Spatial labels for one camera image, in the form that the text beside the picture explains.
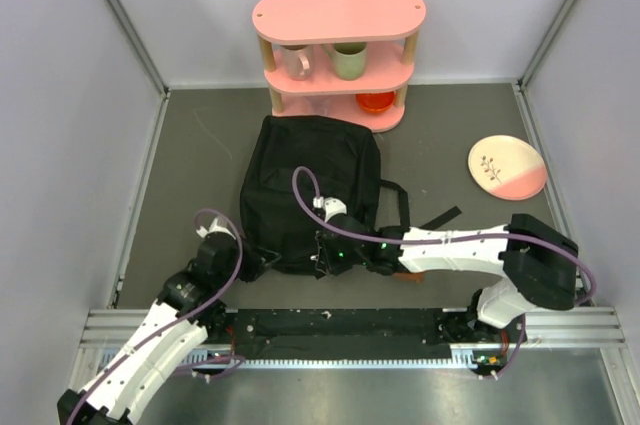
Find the black student backpack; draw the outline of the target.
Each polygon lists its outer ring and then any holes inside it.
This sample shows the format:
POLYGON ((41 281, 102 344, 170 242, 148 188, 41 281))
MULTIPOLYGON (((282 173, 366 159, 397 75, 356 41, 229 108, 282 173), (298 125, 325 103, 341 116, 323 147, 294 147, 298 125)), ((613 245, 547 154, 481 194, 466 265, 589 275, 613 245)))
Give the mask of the black student backpack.
POLYGON ((315 277, 310 257, 322 227, 303 209, 320 196, 340 199, 347 216, 376 231, 409 228, 408 194, 382 179, 368 128, 321 116, 266 117, 239 205, 246 242, 282 255, 272 269, 315 277))

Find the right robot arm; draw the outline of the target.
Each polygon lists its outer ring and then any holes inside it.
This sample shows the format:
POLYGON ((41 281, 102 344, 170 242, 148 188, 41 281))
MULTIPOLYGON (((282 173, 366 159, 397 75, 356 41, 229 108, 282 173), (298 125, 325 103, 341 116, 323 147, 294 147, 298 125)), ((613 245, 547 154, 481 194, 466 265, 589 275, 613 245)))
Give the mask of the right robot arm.
POLYGON ((573 309, 577 245, 529 214, 475 231, 385 227, 375 233, 343 213, 316 235, 317 262, 338 275, 356 265, 384 276, 421 278, 428 272, 483 273, 495 284, 476 292, 466 325, 476 339, 492 339, 534 309, 573 309))

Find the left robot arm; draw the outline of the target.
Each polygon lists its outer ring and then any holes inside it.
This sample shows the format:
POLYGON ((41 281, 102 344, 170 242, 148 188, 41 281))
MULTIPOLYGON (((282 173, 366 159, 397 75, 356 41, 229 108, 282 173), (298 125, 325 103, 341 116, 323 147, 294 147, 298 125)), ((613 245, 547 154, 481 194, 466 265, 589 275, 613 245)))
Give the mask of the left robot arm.
POLYGON ((197 231, 197 254, 164 284, 137 330, 103 370, 57 403, 62 424, 135 424, 161 386, 189 370, 187 356, 225 336, 221 297, 236 280, 253 281, 282 262, 280 253, 244 242, 227 226, 197 231))

